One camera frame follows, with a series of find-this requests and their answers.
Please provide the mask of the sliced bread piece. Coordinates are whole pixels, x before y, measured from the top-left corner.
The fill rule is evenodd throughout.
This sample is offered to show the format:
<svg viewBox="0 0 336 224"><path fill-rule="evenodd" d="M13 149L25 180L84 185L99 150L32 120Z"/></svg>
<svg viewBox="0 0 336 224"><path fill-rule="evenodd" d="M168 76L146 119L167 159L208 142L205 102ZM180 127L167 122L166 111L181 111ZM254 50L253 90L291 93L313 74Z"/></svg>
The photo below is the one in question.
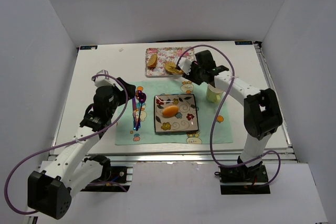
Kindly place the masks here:
<svg viewBox="0 0 336 224"><path fill-rule="evenodd" d="M166 72L168 72L168 73L171 73L172 68L177 69L176 64L174 62L166 62L165 65L164 65L164 68L165 68Z"/></svg>

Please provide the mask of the orange glossy bread roll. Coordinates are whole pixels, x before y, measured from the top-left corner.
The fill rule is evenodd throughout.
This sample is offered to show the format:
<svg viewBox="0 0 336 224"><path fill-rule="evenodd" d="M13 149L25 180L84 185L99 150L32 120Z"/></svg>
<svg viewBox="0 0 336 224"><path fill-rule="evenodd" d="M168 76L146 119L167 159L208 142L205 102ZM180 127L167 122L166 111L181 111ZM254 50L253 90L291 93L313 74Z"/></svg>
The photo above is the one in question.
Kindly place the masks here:
<svg viewBox="0 0 336 224"><path fill-rule="evenodd" d="M166 106L162 110L162 116L164 118L171 118L175 116L178 112L179 112L179 108L177 105L169 105L169 106Z"/></svg>

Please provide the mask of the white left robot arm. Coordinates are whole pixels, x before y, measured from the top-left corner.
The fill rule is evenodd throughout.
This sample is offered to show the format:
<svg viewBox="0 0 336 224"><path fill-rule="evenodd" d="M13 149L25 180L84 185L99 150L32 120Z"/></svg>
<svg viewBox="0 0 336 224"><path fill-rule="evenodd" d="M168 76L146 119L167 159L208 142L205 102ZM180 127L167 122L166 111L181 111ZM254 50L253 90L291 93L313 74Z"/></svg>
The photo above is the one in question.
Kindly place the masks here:
<svg viewBox="0 0 336 224"><path fill-rule="evenodd" d="M62 218L72 199L90 182L108 178L110 160L102 155L87 157L91 148L116 123L113 115L119 106L126 106L135 97L136 87L116 78L98 74L93 77L96 93L74 135L60 154L40 172L28 178L27 204L54 219Z"/></svg>

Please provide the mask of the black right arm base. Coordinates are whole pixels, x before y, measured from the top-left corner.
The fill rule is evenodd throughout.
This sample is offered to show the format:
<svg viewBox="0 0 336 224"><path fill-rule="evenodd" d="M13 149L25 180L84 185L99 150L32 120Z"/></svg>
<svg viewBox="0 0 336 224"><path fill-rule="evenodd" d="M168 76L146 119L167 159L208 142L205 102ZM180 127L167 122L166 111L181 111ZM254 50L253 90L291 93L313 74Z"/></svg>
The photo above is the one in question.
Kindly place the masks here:
<svg viewBox="0 0 336 224"><path fill-rule="evenodd" d="M268 174L262 162L252 167L219 167L214 175L219 178L222 195L270 194Z"/></svg>

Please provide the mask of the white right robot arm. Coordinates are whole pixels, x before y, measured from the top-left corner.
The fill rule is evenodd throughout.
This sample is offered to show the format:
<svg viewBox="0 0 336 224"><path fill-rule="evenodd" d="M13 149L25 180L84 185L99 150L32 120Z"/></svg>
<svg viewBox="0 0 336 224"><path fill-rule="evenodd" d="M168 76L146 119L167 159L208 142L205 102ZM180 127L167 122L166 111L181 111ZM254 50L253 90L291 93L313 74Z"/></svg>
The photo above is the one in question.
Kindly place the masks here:
<svg viewBox="0 0 336 224"><path fill-rule="evenodd" d="M247 138L244 149L236 165L225 168L252 167L258 165L267 155L265 147L271 136L283 123L278 99L273 89L259 89L241 80L232 63L229 67L218 66L209 50L201 51L190 61L183 55L176 67L183 71L183 77L194 84L207 83L224 91L220 102L224 104L228 96L234 98L244 109L244 127Z"/></svg>

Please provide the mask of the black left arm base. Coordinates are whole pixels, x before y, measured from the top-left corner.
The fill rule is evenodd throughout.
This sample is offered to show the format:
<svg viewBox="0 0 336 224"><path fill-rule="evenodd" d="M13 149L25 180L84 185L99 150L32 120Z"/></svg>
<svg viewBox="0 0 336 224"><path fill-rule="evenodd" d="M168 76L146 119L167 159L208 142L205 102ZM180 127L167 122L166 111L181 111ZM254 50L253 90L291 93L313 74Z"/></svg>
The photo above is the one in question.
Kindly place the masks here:
<svg viewBox="0 0 336 224"><path fill-rule="evenodd" d="M90 182L82 192L126 193L130 188L130 167L111 165L109 158L94 155L84 158L83 162L93 161L102 167L100 177Z"/></svg>

